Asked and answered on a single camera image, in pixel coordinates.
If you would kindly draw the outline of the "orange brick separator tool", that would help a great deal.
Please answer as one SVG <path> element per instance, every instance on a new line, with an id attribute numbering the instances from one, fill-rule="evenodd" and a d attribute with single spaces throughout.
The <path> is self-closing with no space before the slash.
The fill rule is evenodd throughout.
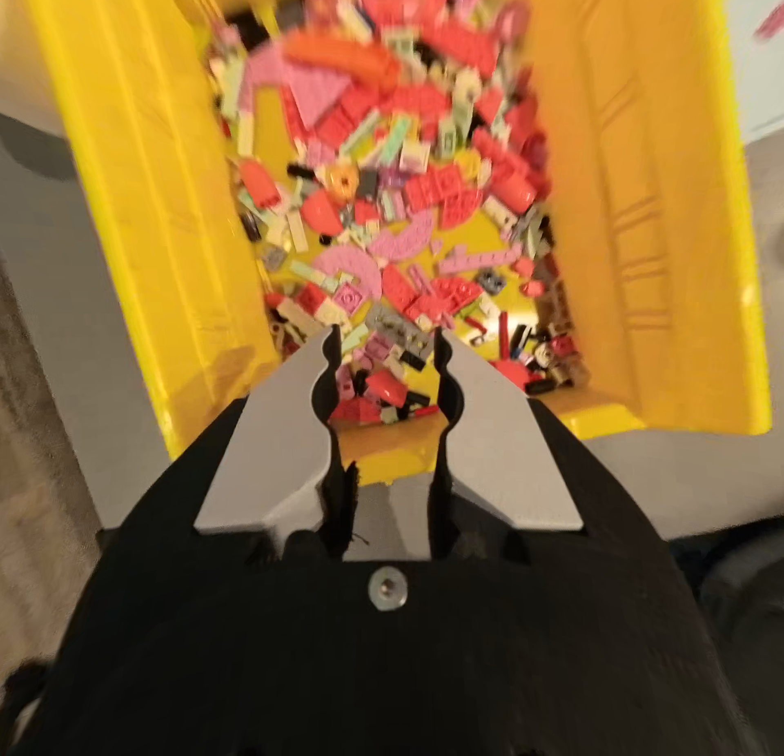
<path id="1" fill-rule="evenodd" d="M 401 61 L 383 44 L 361 43 L 325 30 L 300 29 L 283 39 L 286 59 L 303 65 L 329 69 L 383 94 L 400 83 Z"/>

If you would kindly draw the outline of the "yellow plastic bin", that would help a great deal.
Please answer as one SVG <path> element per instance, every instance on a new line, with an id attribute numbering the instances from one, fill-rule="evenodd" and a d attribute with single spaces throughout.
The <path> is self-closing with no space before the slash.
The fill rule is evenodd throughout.
<path id="1" fill-rule="evenodd" d="M 201 68 L 215 11 L 274 0 L 24 0 L 165 445 L 274 348 Z M 556 260 L 590 374 L 580 439 L 755 436 L 772 411 L 722 0 L 530 0 Z"/>

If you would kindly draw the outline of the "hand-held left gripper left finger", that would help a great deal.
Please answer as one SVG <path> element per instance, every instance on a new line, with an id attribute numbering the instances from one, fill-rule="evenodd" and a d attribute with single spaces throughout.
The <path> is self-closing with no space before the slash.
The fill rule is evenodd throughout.
<path id="1" fill-rule="evenodd" d="M 359 472 L 329 423 L 341 347 L 338 326 L 325 327 L 250 391 L 194 521 L 200 535 L 260 534 L 281 555 L 291 535 L 309 531 L 343 558 Z"/>

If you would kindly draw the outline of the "pile of toy bricks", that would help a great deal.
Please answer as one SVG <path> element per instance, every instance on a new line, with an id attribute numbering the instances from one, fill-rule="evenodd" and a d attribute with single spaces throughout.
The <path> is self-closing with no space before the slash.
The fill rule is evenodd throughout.
<path id="1" fill-rule="evenodd" d="M 588 383 L 546 205 L 530 0 L 276 0 L 276 33 L 251 7 L 208 13 L 239 219 L 293 279 L 264 301 L 281 359 L 340 326 L 332 425 L 437 414 L 437 330 L 530 398 Z M 300 29 L 383 44 L 399 85 L 289 61 Z"/>

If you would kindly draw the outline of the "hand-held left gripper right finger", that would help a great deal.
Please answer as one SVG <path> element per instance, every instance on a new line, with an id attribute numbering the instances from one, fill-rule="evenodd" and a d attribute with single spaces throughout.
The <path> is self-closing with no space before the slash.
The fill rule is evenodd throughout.
<path id="1" fill-rule="evenodd" d="M 433 559 L 467 509 L 504 546 L 520 532 L 578 534 L 585 523 L 535 415 L 539 404 L 450 330 L 437 330 L 437 407 L 446 427 L 427 498 Z"/>

